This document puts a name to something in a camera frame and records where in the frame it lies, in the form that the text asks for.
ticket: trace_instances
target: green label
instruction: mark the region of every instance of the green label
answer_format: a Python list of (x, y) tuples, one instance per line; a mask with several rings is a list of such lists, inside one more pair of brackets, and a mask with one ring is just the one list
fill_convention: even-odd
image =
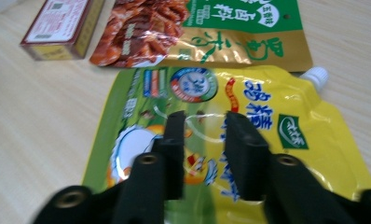
[(278, 134), (286, 149), (309, 149), (307, 139), (301, 132), (298, 117), (279, 115)]
[(191, 0), (184, 27), (270, 33), (302, 30), (296, 0)]

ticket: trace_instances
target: product box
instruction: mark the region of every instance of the product box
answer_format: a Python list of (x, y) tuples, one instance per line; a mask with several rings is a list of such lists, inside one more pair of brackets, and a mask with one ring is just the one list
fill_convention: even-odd
[(104, 0), (47, 0), (21, 41), (37, 61), (85, 57)]

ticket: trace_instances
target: meat snack package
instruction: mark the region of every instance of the meat snack package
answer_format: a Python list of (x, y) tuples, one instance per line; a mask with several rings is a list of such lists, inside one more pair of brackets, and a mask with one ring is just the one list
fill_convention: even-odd
[(165, 223), (266, 223), (263, 203), (245, 202), (223, 155), (227, 111), (245, 115), (272, 153), (302, 160), (328, 190), (356, 200), (371, 189), (339, 111), (313, 83), (270, 65), (242, 69), (148, 67), (121, 71), (107, 98), (83, 184), (103, 191), (127, 179), (168, 115), (185, 111), (185, 197), (167, 201)]
[(296, 0), (116, 0), (99, 66), (312, 66)]

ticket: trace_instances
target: box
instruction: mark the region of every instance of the box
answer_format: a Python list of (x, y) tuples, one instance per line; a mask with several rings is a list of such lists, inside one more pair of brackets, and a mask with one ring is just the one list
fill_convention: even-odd
[(20, 45), (37, 61), (83, 59), (104, 0), (47, 0)]

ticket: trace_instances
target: yellow pouch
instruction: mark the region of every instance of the yellow pouch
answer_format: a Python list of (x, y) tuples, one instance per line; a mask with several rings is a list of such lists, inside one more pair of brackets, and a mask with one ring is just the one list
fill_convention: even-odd
[(298, 157), (326, 189), (351, 200), (371, 189), (371, 176), (338, 110), (311, 82), (276, 66), (121, 71), (83, 184), (102, 191), (126, 179), (134, 157), (151, 149), (167, 115), (179, 110), (186, 113), (185, 198), (166, 203), (167, 223), (266, 223), (263, 203), (241, 200), (228, 177), (227, 111), (246, 115), (272, 153)]

